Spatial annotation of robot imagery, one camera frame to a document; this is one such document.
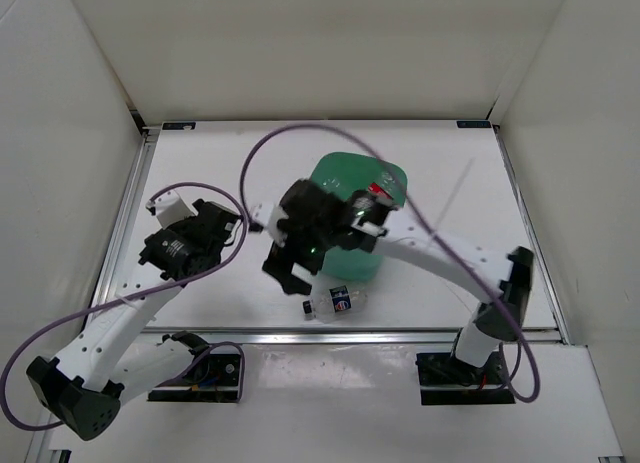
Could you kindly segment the red label water bottle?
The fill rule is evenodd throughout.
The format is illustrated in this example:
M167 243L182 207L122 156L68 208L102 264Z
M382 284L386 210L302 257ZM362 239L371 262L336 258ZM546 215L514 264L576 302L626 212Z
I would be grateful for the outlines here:
M397 187L395 179L388 171L378 173L368 185L367 190L370 193L385 197L395 204L402 203L402 194Z

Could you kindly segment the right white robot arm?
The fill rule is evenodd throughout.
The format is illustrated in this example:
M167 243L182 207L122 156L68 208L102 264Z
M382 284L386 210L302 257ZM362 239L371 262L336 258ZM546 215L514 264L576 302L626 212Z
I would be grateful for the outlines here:
M294 275L295 266L315 275L326 254L339 248L408 263L474 296L476 310L449 358L460 382L476 380L498 345L516 341L522 330L533 279L527 248L500 254L440 236L381 194L357 190L341 200L308 179L296 181L278 203L255 205L250 215L272 239L262 269L287 295L312 293L311 284Z

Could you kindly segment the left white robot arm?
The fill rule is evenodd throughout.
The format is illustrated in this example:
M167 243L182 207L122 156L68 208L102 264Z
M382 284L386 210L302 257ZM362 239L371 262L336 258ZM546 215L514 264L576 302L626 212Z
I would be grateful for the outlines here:
M161 224L149 235L127 285L136 289L105 309L51 359L35 358L26 370L40 402L80 439L92 440L121 407L164 382L197 385L208 380L207 343L193 333L165 335L149 349L126 352L186 278L216 267L239 221L214 202L186 205L170 193L151 213Z

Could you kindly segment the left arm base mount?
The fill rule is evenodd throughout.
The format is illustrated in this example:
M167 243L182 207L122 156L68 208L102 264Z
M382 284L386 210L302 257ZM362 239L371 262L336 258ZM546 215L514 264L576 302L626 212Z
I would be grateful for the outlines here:
M245 354L239 345L216 344L185 377L148 393L154 403L237 404L244 391Z

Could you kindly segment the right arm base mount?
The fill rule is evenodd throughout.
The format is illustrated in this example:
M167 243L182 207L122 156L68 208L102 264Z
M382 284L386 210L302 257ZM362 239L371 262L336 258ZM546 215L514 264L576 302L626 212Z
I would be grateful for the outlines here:
M460 362L451 353L417 353L415 363L422 406L515 403L504 382L505 370L497 351L481 368Z

